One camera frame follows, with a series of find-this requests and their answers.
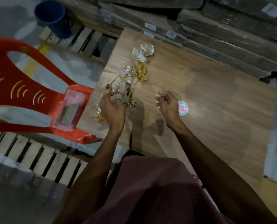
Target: white label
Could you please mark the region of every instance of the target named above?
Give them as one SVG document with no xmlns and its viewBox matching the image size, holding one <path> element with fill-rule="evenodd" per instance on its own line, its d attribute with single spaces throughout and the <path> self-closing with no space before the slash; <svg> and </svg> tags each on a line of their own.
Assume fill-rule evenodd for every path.
<svg viewBox="0 0 277 224">
<path fill-rule="evenodd" d="M 144 34 L 145 34 L 145 35 L 148 35 L 148 36 L 150 36 L 150 37 L 154 37 L 154 35 L 148 33 L 147 31 L 144 31 Z"/>
<path fill-rule="evenodd" d="M 153 30 L 153 31 L 156 31 L 156 26 L 152 25 L 152 24 L 149 24 L 149 23 L 145 23 L 145 27 L 150 29 L 150 30 Z"/>
<path fill-rule="evenodd" d="M 262 12 L 265 12 L 267 15 L 276 18 L 277 17 L 277 6 L 273 3 L 269 3 L 267 6 L 265 6 L 263 9 L 261 9 Z"/>
<path fill-rule="evenodd" d="M 172 31 L 167 31 L 165 34 L 167 37 L 171 38 L 171 39 L 175 39 L 176 38 L 176 34 Z"/>
</svg>

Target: blue trash bin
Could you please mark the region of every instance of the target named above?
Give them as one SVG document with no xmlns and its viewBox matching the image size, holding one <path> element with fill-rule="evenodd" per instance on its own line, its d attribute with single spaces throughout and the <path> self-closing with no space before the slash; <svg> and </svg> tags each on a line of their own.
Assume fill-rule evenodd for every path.
<svg viewBox="0 0 277 224">
<path fill-rule="evenodd" d="M 48 26 L 60 39 L 72 35 L 65 7 L 57 1 L 48 0 L 39 3 L 35 8 L 35 17 L 39 24 Z"/>
</svg>

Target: red plastic chair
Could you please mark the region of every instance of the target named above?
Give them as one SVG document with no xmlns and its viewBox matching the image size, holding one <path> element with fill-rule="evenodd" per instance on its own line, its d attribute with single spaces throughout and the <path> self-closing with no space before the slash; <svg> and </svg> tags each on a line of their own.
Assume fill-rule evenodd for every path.
<svg viewBox="0 0 277 224">
<path fill-rule="evenodd" d="M 49 127 L 0 122 L 0 132 L 51 133 L 81 144 L 90 144 L 102 140 L 96 138 L 93 134 L 76 128 L 73 131 L 63 131 L 52 127 L 54 118 L 62 104 L 65 94 L 50 90 L 25 75 L 8 58 L 7 52 L 9 51 L 18 51 L 28 54 L 67 83 L 67 89 L 80 91 L 86 94 L 84 105 L 81 107 L 81 113 L 84 111 L 94 90 L 86 86 L 78 85 L 76 82 L 72 81 L 32 46 L 14 39 L 0 38 L 0 105 L 28 108 L 53 117 Z"/>
</svg>

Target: wooden tabletop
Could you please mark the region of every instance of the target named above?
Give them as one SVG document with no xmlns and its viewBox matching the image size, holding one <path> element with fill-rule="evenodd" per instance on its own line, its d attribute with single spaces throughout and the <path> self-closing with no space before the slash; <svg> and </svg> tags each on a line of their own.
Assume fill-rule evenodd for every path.
<svg viewBox="0 0 277 224">
<path fill-rule="evenodd" d="M 106 122 L 93 122 L 90 110 L 102 88 L 129 65 L 131 51 L 143 42 L 155 45 L 148 57 L 150 80 L 133 86 L 135 108 L 127 108 L 119 144 L 148 156 L 174 157 L 195 173 L 176 136 L 155 106 L 158 90 L 170 90 L 188 104 L 181 116 L 190 130 L 256 191 L 263 174 L 276 89 L 230 67 L 125 28 L 86 106 L 77 128 L 105 137 Z"/>
</svg>

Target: pink and teal sticker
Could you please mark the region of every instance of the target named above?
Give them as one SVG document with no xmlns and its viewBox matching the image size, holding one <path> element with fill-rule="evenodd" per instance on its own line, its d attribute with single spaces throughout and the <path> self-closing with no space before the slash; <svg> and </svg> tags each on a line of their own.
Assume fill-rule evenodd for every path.
<svg viewBox="0 0 277 224">
<path fill-rule="evenodd" d="M 184 116 L 189 112 L 189 107 L 184 101 L 178 101 L 178 112 L 180 116 Z"/>
</svg>

